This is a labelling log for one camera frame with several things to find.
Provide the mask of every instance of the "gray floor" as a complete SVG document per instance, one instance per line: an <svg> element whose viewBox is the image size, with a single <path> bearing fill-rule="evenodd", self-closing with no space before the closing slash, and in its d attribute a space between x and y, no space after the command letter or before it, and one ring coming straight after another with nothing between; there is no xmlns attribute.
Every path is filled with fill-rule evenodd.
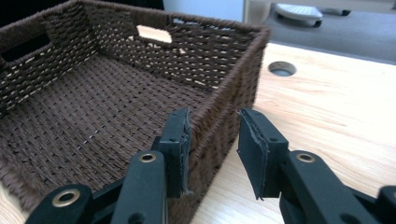
<svg viewBox="0 0 396 224"><path fill-rule="evenodd" d="M314 49L352 58L396 65L396 14L323 9L323 23L279 20L275 11L264 24L271 26L271 42Z"/></svg>

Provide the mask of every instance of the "wooden table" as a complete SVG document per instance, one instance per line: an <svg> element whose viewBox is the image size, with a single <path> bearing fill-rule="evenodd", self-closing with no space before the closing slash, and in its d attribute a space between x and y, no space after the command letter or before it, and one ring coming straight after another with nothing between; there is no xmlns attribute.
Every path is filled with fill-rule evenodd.
<svg viewBox="0 0 396 224"><path fill-rule="evenodd" d="M270 44L255 109L290 141L318 154L350 187L375 196L396 185L396 66ZM269 63L297 67L277 77ZM233 146L192 223L282 223L278 199L255 201ZM0 190L0 223L22 223L15 199Z"/></svg>

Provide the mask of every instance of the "wicker weave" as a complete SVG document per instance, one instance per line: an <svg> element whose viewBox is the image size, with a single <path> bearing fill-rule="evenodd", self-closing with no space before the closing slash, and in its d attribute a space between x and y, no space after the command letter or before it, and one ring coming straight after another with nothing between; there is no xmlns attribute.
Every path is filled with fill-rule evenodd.
<svg viewBox="0 0 396 224"><path fill-rule="evenodd" d="M172 43L140 37L139 24L168 31ZM169 219L188 223L237 135L235 111L254 102L268 29L71 1L1 28L0 52L42 34L47 46L0 57L3 184L28 211L65 184L98 190L187 106L194 193L169 202Z"/></svg>

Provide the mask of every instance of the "light wood tabletop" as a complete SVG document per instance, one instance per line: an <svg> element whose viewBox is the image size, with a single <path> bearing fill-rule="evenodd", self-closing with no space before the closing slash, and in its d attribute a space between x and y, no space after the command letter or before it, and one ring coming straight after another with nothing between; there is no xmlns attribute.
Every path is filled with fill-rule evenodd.
<svg viewBox="0 0 396 224"><path fill-rule="evenodd" d="M293 63L278 77L271 62ZM269 44L254 108L290 142L318 154L348 186L375 196L396 185L396 66ZM0 223L22 223L15 199L0 189ZM234 144L193 224L283 223L278 199L256 201Z"/></svg>

